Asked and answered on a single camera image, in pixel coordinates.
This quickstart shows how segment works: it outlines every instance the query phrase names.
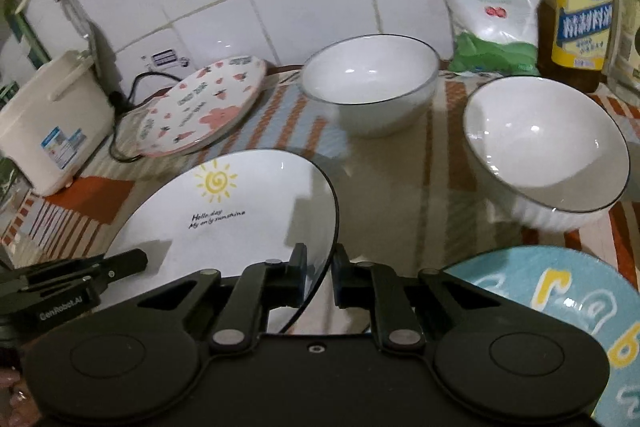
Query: yellow letter print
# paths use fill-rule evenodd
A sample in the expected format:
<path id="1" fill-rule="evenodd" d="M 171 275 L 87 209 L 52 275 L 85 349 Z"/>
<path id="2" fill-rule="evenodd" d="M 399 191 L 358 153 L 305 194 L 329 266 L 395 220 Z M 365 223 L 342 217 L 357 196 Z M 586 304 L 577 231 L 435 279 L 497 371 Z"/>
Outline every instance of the yellow letter print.
<path id="1" fill-rule="evenodd" d="M 562 295 L 570 286 L 571 272 L 547 268 L 538 280 L 538 286 L 536 286 L 536 291 L 531 299 L 531 307 L 541 312 L 545 309 L 553 290 Z"/>
<path id="2" fill-rule="evenodd" d="M 640 353 L 640 343 L 638 342 L 640 335 L 640 322 L 636 322 L 623 335 L 616 340 L 611 346 L 609 352 L 609 361 L 616 369 L 622 369 L 632 363 Z"/>

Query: tablecloth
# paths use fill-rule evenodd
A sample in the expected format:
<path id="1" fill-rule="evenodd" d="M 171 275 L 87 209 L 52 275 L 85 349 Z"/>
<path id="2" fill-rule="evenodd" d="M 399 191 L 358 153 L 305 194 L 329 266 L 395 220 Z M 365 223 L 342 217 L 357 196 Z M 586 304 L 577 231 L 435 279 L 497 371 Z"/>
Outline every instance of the tablecloth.
<path id="1" fill-rule="evenodd" d="M 638 288 L 640 109 L 606 86 L 593 95 L 620 126 L 632 158 L 630 185 L 609 216 L 570 233 L 530 230 L 506 221 L 479 194 L 463 151 L 466 100 L 491 79 L 441 72 L 433 102 L 414 126 L 356 139 L 316 113 L 291 73 L 273 75 L 242 125 L 205 150 L 118 164 L 103 144 L 70 188 L 49 198 L 30 194 L 2 242 L 15 266 L 102 253 L 133 211 L 175 176 L 225 153 L 277 148 L 325 171 L 340 207 L 338 240 L 353 260 L 415 276 L 421 267 L 441 268 L 495 248 L 559 245 L 600 257 Z M 141 117 L 134 113 L 121 126 L 121 149 L 130 149 Z M 368 320 L 366 312 L 335 308 L 328 276 L 294 331 L 360 331 Z"/>

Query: bolt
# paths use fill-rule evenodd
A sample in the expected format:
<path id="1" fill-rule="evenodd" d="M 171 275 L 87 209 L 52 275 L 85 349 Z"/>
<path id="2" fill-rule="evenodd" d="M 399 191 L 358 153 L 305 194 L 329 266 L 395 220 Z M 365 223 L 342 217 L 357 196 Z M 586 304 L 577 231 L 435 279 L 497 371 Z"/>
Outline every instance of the bolt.
<path id="1" fill-rule="evenodd" d="M 389 340 L 398 346 L 413 346 L 421 338 L 420 333 L 414 330 L 394 330 L 389 334 Z"/>
<path id="2" fill-rule="evenodd" d="M 326 347 L 324 347 L 322 344 L 311 344 L 309 347 L 309 352 L 310 353 L 324 353 L 326 351 Z"/>
<path id="3" fill-rule="evenodd" d="M 213 341 L 221 346 L 235 346 L 244 341 L 244 333 L 240 330 L 220 330 L 213 334 Z"/>

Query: light blue plate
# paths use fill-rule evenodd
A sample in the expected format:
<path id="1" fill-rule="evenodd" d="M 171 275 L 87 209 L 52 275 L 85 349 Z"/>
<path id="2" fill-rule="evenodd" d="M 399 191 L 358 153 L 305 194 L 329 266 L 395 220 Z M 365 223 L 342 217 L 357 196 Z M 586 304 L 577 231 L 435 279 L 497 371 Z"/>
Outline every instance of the light blue plate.
<path id="1" fill-rule="evenodd" d="M 614 268 L 568 248 L 516 247 L 446 271 L 591 333 L 611 367 L 593 418 L 640 427 L 640 295 Z"/>

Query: plate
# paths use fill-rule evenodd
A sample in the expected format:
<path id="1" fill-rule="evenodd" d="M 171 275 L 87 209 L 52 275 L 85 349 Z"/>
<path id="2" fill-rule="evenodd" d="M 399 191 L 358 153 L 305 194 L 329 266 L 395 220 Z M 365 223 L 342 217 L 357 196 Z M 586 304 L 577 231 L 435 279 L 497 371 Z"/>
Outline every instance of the plate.
<path id="1" fill-rule="evenodd" d="M 149 107 L 138 154 L 187 154 L 217 140 L 249 111 L 266 74 L 264 60 L 231 57 L 190 74 Z"/>
<path id="2" fill-rule="evenodd" d="M 593 335 L 611 367 L 593 418 L 603 427 L 640 426 L 640 295 L 613 267 L 567 248 L 516 247 L 446 271 Z"/>
<path id="3" fill-rule="evenodd" d="M 203 163 L 158 190 L 129 217 L 106 254 L 141 248 L 144 272 L 112 283 L 100 309 L 205 268 L 237 276 L 266 259 L 288 261 L 307 247 L 305 304 L 273 310 L 277 332 L 302 313 L 328 268 L 338 203 L 325 174 L 289 152 L 250 150 Z"/>

